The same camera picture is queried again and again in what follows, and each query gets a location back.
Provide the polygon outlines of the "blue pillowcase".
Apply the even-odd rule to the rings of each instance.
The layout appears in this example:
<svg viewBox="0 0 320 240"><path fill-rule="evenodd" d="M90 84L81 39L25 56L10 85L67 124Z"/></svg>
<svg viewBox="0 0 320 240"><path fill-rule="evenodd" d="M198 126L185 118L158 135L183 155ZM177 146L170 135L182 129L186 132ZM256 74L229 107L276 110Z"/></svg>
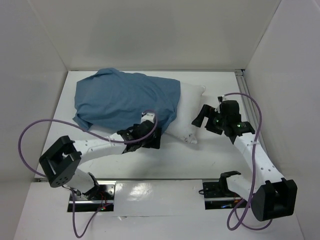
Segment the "blue pillowcase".
<svg viewBox="0 0 320 240"><path fill-rule="evenodd" d="M152 110L164 132L177 117L180 96L176 79L104 68L76 83L73 121L85 130L96 125L117 131L140 123L141 114Z"/></svg>

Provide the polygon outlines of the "white pillow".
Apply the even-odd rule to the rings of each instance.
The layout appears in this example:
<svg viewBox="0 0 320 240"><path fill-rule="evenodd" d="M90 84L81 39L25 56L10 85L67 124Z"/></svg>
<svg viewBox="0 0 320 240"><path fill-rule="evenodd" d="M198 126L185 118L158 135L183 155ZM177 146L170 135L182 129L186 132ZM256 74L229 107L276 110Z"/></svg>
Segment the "white pillow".
<svg viewBox="0 0 320 240"><path fill-rule="evenodd" d="M201 110L202 95L206 91L203 85L180 83L180 98L177 105L177 114L165 133L172 135L188 144L197 144L197 129L192 121Z"/></svg>

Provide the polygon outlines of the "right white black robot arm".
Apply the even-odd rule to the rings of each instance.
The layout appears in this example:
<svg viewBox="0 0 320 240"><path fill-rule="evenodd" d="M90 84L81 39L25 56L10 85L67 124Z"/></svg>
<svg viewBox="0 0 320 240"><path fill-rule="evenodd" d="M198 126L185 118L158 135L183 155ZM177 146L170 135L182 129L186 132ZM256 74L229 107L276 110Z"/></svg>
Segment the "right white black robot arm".
<svg viewBox="0 0 320 240"><path fill-rule="evenodd" d="M214 108L203 105L192 125L225 135L243 155L254 182L247 180L239 171L227 171L220 175L217 191L224 197L240 196L250 201L255 218L262 222L291 216L294 213L298 187L294 180L287 180L277 170L267 153L256 139L256 131L248 121L243 121L236 100L221 100Z"/></svg>

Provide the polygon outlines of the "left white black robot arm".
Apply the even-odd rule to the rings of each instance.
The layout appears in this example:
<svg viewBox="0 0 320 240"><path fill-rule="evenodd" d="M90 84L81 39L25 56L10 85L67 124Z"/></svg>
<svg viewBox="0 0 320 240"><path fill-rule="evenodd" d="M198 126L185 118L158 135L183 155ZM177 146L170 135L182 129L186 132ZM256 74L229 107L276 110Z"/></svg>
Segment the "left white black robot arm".
<svg viewBox="0 0 320 240"><path fill-rule="evenodd" d="M79 166L106 156L122 155L139 148L159 149L162 129L150 120L119 130L104 139L71 140L60 137L39 158L39 163L52 188L67 185L86 199L97 198L105 188L90 172Z"/></svg>

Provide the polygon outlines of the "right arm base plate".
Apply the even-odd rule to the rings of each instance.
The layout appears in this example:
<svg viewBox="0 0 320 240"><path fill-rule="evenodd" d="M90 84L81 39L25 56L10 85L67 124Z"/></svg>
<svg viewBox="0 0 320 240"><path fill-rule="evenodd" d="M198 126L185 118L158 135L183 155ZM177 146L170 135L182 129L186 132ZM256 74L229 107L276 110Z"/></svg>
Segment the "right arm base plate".
<svg viewBox="0 0 320 240"><path fill-rule="evenodd" d="M218 180L203 181L198 193L204 198L206 210L233 209L242 200L236 193L224 194Z"/></svg>

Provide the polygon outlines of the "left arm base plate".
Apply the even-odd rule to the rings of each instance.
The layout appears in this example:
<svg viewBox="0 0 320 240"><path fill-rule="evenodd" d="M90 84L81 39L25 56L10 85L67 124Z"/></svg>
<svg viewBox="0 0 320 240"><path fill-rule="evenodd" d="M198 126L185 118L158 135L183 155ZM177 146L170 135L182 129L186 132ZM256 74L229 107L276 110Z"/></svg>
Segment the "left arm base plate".
<svg viewBox="0 0 320 240"><path fill-rule="evenodd" d="M99 192L93 198L87 198L84 194L75 191L74 211L76 213L94 213L97 210L101 212L114 211L114 199L116 182L108 180L99 180Z"/></svg>

